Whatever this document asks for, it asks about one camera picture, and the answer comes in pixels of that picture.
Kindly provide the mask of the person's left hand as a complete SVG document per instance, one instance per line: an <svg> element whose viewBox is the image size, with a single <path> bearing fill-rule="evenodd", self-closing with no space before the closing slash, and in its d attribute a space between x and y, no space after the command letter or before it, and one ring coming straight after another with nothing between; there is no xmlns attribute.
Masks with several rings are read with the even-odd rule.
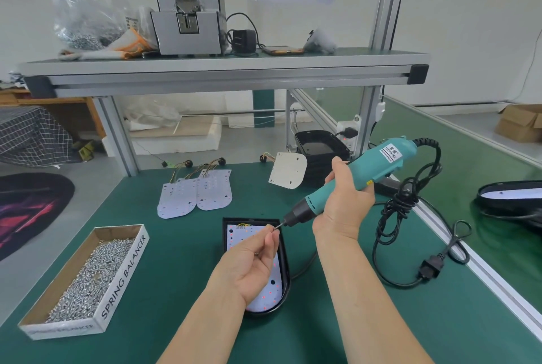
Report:
<svg viewBox="0 0 542 364"><path fill-rule="evenodd" d="M265 267L259 258L265 232L279 232L271 225L244 239L222 255L214 268L208 285L233 292L244 301L245 308L265 287L272 267Z"/></svg>

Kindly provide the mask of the person's right hand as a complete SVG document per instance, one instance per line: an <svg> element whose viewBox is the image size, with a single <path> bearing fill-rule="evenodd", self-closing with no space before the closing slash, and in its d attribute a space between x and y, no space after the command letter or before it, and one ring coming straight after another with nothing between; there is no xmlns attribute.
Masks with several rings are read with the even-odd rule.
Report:
<svg viewBox="0 0 542 364"><path fill-rule="evenodd" d="M326 184L332 182L332 174L326 177ZM362 190L355 188L354 195L335 195L333 192L324 212L313 220L314 236L316 239L346 237L357 241L362 221L375 204L374 184L370 182Z"/></svg>

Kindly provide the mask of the teal electric screwdriver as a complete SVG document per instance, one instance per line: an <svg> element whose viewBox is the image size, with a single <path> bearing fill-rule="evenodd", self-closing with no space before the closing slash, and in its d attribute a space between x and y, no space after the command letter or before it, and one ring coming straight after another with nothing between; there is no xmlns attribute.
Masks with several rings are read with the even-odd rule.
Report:
<svg viewBox="0 0 542 364"><path fill-rule="evenodd" d="M348 164L355 189L363 190L371 183L378 182L402 168L406 160L416 156L417 149L424 143L425 140L421 138L408 140L396 137L369 149ZM305 196L283 217L281 224L275 229L303 224L322 214L330 194L335 189L335 182L336 178Z"/></svg>

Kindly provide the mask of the person's right forearm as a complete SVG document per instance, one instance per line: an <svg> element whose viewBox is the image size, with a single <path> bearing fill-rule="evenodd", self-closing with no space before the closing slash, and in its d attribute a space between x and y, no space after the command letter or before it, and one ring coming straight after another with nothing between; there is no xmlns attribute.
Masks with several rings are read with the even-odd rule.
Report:
<svg viewBox="0 0 542 364"><path fill-rule="evenodd" d="M434 364L358 241L331 230L314 236L348 364Z"/></svg>

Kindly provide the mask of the person's left forearm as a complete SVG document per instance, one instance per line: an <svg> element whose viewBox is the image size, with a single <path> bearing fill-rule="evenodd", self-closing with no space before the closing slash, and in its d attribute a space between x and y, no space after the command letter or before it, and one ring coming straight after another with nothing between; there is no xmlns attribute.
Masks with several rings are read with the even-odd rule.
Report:
<svg viewBox="0 0 542 364"><path fill-rule="evenodd" d="M210 279L157 364L227 364L246 306L235 282Z"/></svg>

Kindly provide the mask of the white metal plate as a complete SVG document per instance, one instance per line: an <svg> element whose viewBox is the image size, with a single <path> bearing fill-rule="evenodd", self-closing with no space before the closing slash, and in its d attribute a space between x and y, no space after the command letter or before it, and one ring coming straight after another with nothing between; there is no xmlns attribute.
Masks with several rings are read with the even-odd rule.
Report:
<svg viewBox="0 0 542 364"><path fill-rule="evenodd" d="M307 169L307 157L291 152L278 152L268 183L286 189L296 189L303 182Z"/></svg>

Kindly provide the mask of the white LED circuit board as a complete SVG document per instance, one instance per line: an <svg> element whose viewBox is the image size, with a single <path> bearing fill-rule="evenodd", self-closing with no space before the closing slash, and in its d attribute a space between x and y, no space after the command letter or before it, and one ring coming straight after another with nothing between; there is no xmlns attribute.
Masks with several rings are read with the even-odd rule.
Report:
<svg viewBox="0 0 542 364"><path fill-rule="evenodd" d="M184 178L178 177L181 168L192 168L192 160L186 160L173 167L168 183L163 184L157 206L157 214L161 219L172 219L189 214L196 206L197 180L189 173Z"/></svg>
<svg viewBox="0 0 542 364"><path fill-rule="evenodd" d="M219 210L233 199L230 169L223 169L226 159L220 157L204 164L196 182L196 204L200 210Z"/></svg>

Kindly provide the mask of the crumpled clear plastic bag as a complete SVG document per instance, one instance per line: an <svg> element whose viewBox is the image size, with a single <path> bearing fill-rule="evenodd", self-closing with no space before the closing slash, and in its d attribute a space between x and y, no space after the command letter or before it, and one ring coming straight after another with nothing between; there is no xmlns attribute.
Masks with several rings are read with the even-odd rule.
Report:
<svg viewBox="0 0 542 364"><path fill-rule="evenodd" d="M303 46L303 51L306 53L321 53L334 54L337 50L337 45L328 34L321 29L313 29L309 33L309 37Z"/></svg>

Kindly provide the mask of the smartphone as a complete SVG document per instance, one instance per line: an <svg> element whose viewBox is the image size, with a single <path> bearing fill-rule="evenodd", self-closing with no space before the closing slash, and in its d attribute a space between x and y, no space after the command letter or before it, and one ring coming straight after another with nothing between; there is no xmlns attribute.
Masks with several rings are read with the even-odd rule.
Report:
<svg viewBox="0 0 542 364"><path fill-rule="evenodd" d="M265 46L261 48L261 51L269 56L294 56L305 53L303 48L290 47L288 45Z"/></svg>

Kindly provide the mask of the black power adapter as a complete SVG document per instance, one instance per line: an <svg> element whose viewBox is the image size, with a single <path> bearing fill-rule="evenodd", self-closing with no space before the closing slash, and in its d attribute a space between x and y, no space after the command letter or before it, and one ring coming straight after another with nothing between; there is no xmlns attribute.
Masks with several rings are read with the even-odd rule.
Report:
<svg viewBox="0 0 542 364"><path fill-rule="evenodd" d="M232 29L228 32L228 34L232 53L241 56L251 56L256 53L258 39L255 30Z"/></svg>

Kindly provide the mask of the dark oval rug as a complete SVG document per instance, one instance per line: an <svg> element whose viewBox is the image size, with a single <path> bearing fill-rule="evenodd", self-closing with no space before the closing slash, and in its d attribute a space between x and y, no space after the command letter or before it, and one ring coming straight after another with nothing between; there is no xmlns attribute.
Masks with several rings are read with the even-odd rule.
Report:
<svg viewBox="0 0 542 364"><path fill-rule="evenodd" d="M0 262L47 229L74 193L74 183L59 174L0 176Z"/></svg>

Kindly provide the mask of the black checked cloth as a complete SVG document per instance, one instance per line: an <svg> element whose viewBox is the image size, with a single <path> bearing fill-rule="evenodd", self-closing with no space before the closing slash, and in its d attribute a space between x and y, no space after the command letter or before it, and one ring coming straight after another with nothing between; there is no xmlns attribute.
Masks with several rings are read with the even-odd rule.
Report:
<svg viewBox="0 0 542 364"><path fill-rule="evenodd" d="M0 162L51 167L73 158L73 138L45 108L0 107Z"/></svg>

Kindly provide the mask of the wooden table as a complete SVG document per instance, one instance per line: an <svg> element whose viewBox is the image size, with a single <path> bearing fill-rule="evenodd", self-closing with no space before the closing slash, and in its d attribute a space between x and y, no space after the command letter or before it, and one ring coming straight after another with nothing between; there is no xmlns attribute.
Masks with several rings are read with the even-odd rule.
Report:
<svg viewBox="0 0 542 364"><path fill-rule="evenodd" d="M76 139L85 134L96 134L100 140L106 136L91 97L40 99L25 88L7 88L0 89L0 106L43 107Z"/></svg>

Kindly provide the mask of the clear bag of screws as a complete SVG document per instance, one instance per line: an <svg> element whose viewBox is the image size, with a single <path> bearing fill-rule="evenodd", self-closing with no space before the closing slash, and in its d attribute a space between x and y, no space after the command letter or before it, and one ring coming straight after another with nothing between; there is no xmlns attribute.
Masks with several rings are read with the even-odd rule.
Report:
<svg viewBox="0 0 542 364"><path fill-rule="evenodd" d="M130 0L59 0L53 31L65 47L99 51L127 30Z"/></svg>

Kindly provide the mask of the aluminium frame shelf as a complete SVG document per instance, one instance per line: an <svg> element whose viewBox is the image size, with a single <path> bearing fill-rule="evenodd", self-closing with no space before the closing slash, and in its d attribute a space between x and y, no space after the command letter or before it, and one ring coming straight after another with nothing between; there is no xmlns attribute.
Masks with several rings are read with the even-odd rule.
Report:
<svg viewBox="0 0 542 364"><path fill-rule="evenodd" d="M423 84L430 56L392 50L401 0L379 0L369 47L339 48L335 55L157 58L106 61L43 60L20 64L32 95L91 97L112 143L121 175L139 166L114 96L286 90L286 126L298 101L323 128L335 120L303 88L361 86L360 131L352 157L368 149L384 86Z"/></svg>

